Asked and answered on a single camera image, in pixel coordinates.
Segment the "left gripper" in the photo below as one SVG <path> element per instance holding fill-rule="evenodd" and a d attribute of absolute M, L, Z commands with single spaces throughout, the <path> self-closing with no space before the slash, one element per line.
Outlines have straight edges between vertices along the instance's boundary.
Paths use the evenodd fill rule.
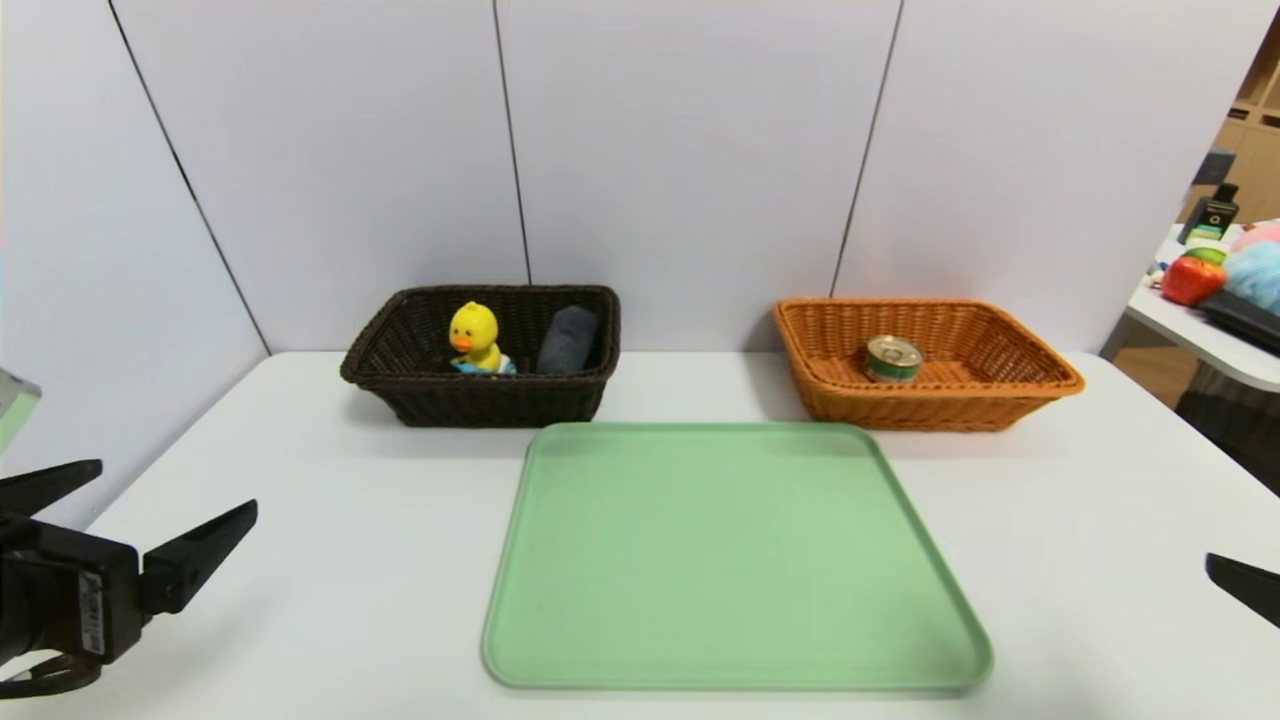
<path fill-rule="evenodd" d="M 138 555 L 132 547 L 32 518 L 102 473 L 100 459 L 1 479 L 3 657 L 55 650 L 111 664 L 140 638 L 128 618 Z M 140 611 L 179 614 L 253 529 L 250 500 L 148 551 Z"/>

